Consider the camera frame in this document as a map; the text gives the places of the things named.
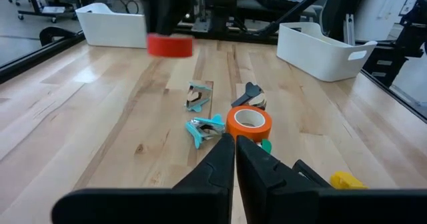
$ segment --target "white plastic basket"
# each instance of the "white plastic basket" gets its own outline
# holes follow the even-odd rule
[[[114,13],[104,3],[92,3],[75,12],[89,45],[147,48],[143,15]]]
[[[325,37],[317,23],[282,23],[277,56],[319,80],[338,81],[357,76],[376,44],[354,47]]]

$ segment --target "wooden table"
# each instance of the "wooden table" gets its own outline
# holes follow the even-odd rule
[[[191,80],[213,85],[201,113],[183,106]],[[200,40],[189,59],[154,59],[82,42],[0,85],[0,223],[48,223],[74,189],[172,187],[217,141],[196,150],[184,123],[225,118],[248,81],[266,92],[272,154],[286,165],[427,187],[427,125],[363,75],[321,82],[267,45]],[[244,223],[237,184],[232,220]]]

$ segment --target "yellow object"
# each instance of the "yellow object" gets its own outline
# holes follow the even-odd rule
[[[330,179],[331,185],[335,189],[367,189],[368,187],[357,178],[353,177],[352,174],[345,171],[335,172]]]

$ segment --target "wood grain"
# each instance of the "wood grain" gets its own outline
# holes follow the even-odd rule
[[[213,89],[201,113],[183,106],[189,81]],[[74,189],[173,187],[218,141],[196,150],[184,123],[225,118],[248,81],[265,90],[286,165],[427,187],[427,125],[363,75],[321,82],[269,45],[197,40],[193,57],[159,59],[83,42],[0,85],[0,223],[48,223]],[[237,180],[232,222],[246,222]]]

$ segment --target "orange tape roll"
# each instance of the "orange tape roll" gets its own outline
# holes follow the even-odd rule
[[[232,134],[234,140],[238,135],[244,135],[258,143],[268,139],[271,129],[272,118],[257,107],[233,107],[227,114],[226,132]]]
[[[193,55],[193,38],[166,37],[148,34],[147,51],[156,57],[191,57]]]

